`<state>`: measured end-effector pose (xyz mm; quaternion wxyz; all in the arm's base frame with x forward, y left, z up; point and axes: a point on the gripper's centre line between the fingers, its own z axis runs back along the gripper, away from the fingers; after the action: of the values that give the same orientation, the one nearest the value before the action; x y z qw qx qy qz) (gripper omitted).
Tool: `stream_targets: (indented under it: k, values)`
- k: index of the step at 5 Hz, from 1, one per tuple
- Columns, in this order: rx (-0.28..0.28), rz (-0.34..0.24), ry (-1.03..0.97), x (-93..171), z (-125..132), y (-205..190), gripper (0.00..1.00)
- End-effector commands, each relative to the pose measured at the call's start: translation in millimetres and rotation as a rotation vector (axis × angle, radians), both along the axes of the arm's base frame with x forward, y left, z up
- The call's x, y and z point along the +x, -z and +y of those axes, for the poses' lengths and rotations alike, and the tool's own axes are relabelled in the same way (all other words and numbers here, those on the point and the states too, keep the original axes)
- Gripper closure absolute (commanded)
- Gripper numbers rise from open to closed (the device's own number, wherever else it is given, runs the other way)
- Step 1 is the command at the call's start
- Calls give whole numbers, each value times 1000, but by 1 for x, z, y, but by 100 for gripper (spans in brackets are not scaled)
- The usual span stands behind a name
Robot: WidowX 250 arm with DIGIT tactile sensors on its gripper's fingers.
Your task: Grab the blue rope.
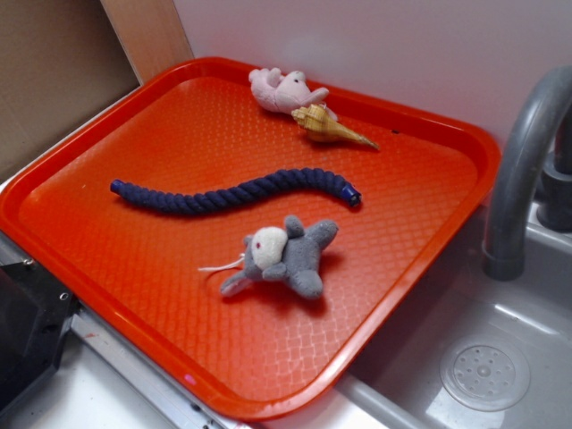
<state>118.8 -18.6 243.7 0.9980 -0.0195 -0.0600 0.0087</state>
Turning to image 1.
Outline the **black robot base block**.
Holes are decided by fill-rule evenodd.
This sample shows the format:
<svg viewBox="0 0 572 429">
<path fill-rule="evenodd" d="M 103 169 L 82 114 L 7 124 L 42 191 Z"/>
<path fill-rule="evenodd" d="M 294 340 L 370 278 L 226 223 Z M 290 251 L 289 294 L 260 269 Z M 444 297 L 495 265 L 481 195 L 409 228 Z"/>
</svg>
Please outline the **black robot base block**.
<svg viewBox="0 0 572 429">
<path fill-rule="evenodd" d="M 1 417 L 58 371 L 77 306 L 36 261 L 1 267 Z"/>
</svg>

